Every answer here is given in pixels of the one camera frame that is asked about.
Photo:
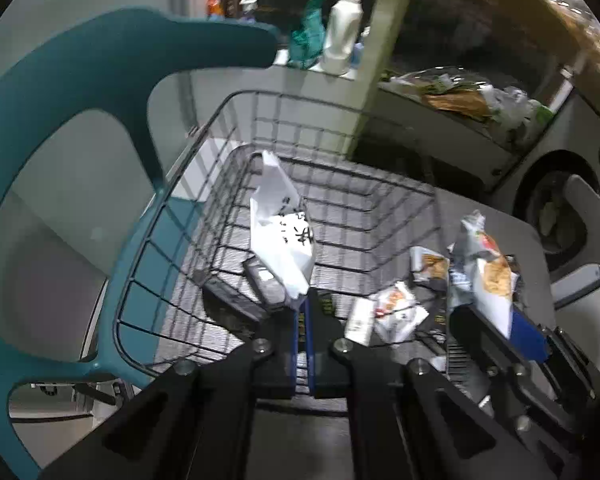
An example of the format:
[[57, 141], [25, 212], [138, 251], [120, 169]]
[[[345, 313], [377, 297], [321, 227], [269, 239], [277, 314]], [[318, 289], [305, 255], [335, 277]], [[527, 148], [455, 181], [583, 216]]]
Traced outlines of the clear spray bottle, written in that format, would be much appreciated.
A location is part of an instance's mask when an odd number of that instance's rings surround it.
[[240, 0], [240, 20], [248, 23], [254, 23], [256, 19], [256, 11], [258, 8], [259, 0]]

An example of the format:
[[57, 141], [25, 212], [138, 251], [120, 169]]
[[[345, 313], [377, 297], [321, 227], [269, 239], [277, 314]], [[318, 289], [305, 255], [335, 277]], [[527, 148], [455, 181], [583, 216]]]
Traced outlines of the white snack bag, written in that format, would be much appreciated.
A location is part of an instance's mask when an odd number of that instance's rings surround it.
[[284, 290], [284, 305], [298, 310], [309, 292], [315, 236], [308, 207], [283, 170], [263, 151], [260, 183], [250, 197], [250, 250]]

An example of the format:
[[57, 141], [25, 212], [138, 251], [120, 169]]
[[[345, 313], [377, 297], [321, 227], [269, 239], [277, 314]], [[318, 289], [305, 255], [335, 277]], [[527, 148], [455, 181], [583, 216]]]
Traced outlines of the washing machine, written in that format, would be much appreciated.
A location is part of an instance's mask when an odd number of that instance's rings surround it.
[[600, 111], [578, 90], [489, 192], [492, 207], [535, 229], [550, 272], [588, 241], [588, 228], [564, 195], [572, 176], [600, 196]]

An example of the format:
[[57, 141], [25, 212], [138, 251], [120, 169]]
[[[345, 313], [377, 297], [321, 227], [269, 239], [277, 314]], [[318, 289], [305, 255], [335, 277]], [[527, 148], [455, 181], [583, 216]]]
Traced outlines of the teal plastic bag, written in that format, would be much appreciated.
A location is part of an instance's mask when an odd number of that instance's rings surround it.
[[301, 26], [290, 35], [288, 66], [308, 70], [320, 60], [325, 40], [322, 7], [323, 0], [309, 0], [306, 3]]

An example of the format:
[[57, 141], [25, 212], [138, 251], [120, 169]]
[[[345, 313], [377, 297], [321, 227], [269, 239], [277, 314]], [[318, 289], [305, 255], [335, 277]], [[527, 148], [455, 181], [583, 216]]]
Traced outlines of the white plastic bottle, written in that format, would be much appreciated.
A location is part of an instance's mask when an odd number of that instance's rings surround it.
[[362, 17], [362, 0], [338, 0], [332, 6], [321, 58], [324, 73], [347, 73]]

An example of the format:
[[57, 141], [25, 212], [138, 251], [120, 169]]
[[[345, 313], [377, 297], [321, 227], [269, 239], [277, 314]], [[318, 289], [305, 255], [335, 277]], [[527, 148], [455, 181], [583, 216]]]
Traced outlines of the teal plastic chair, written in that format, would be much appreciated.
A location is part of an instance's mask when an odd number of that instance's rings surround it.
[[84, 218], [123, 196], [129, 184], [147, 202], [166, 192], [166, 174], [149, 129], [155, 86], [177, 73], [206, 68], [267, 68], [278, 33], [267, 24], [193, 20], [152, 9], [124, 8], [92, 18], [48, 40], [0, 78], [0, 209], [30, 159], [67, 122], [104, 113], [125, 130], [135, 166], [107, 144], [71, 143], [44, 159], [26, 187], [35, 198], [68, 188], [56, 212]]

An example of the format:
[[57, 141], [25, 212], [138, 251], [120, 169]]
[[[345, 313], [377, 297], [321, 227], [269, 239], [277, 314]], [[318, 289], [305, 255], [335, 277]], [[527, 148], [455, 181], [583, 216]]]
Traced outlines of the small white orange sachet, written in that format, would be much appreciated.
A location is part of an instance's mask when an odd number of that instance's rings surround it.
[[398, 281], [355, 300], [344, 326], [344, 338], [364, 347], [372, 343], [373, 335], [387, 346], [403, 344], [428, 316], [407, 284]]

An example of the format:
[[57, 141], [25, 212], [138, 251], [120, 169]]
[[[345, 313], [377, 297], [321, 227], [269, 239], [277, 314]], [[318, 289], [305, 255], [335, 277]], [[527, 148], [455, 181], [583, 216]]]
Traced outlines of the black item in basket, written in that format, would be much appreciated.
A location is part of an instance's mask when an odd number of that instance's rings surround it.
[[284, 305], [284, 290], [255, 256], [240, 271], [208, 271], [200, 281], [204, 312], [213, 321], [237, 330], [258, 327]]

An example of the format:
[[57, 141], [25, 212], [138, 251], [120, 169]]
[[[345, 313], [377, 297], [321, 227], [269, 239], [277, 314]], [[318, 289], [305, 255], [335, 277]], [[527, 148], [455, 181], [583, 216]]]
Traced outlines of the small snack packet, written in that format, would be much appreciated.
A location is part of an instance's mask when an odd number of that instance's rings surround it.
[[433, 250], [412, 246], [410, 248], [412, 280], [416, 284], [446, 284], [449, 278], [450, 259]]

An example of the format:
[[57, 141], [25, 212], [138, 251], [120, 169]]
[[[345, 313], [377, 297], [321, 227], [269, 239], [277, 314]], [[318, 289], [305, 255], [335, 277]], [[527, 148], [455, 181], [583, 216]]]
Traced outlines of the orange spray bottle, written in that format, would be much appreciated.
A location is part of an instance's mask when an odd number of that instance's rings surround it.
[[206, 10], [208, 20], [216, 21], [224, 18], [222, 0], [207, 0]]

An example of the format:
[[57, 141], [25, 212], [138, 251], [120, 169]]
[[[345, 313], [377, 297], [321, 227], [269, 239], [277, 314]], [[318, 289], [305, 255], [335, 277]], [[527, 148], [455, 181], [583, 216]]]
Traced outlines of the silver orange snack bag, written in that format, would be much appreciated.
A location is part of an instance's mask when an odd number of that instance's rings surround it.
[[448, 308], [473, 304], [506, 338], [513, 326], [514, 272], [496, 241], [484, 230], [478, 210], [460, 219], [451, 246]]

